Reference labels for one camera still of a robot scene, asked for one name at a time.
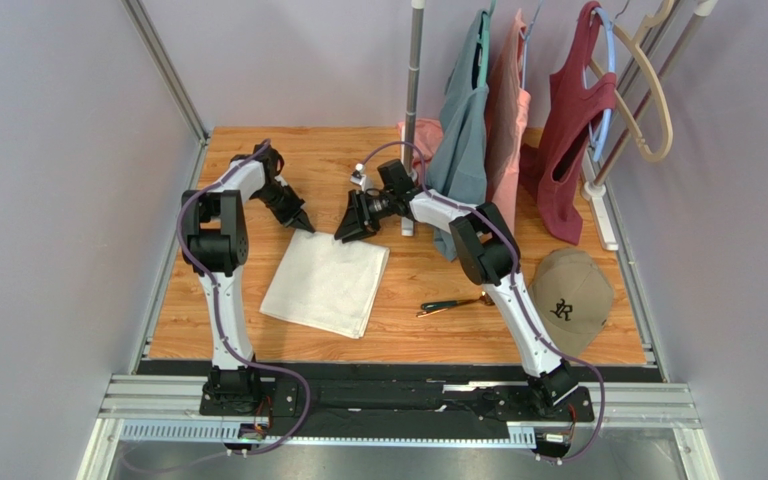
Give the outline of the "white cloth napkin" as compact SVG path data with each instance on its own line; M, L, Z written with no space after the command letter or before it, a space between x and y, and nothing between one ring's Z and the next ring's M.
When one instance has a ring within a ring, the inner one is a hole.
M390 250L297 231L260 305L269 317L350 339L364 336Z

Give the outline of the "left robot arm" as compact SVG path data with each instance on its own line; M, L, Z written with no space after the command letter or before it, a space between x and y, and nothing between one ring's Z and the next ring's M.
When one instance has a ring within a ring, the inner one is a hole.
M175 236L184 261L198 276L208 305L213 340L211 367L200 412L252 416L267 400L245 324L242 280L250 242L244 207L260 201L283 227L312 233L304 200L282 176L284 159L270 140L234 156L227 170L181 196Z

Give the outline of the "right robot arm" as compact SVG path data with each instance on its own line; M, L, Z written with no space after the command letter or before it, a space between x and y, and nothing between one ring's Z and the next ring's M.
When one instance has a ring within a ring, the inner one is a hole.
M351 182L357 188L348 193L334 238L343 243L370 238L391 216L449 233L465 276L491 298L515 341L528 381L524 402L539 415L568 410L579 382L543 326L521 271L519 248L496 205L462 203L420 187L398 160L377 171L380 188L372 186L364 164L356 165Z

